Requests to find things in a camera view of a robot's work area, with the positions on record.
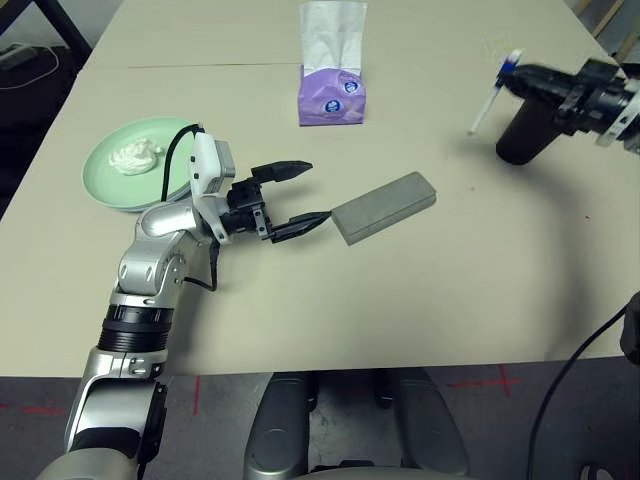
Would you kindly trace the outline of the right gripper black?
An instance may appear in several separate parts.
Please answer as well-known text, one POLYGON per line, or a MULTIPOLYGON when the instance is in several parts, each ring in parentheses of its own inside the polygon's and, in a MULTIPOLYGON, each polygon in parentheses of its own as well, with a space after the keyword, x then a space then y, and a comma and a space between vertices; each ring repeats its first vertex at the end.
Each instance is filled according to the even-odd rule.
POLYGON ((566 135, 604 135, 633 98, 633 80, 621 68, 589 59, 575 74, 537 64, 518 65, 507 89, 523 100, 557 108, 553 123, 566 135))

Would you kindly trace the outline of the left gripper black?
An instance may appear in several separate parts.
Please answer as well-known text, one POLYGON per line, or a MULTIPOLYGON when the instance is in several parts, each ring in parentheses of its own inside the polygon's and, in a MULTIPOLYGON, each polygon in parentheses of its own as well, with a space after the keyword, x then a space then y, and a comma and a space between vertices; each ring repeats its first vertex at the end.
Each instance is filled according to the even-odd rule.
POLYGON ((311 170, 306 161, 277 161, 251 169, 253 178, 235 182, 226 195, 228 210, 221 216, 226 232, 237 234, 253 232, 260 239, 280 243, 309 233, 331 217, 330 211, 310 212, 290 218, 272 228, 261 193, 261 184, 293 179, 311 170))

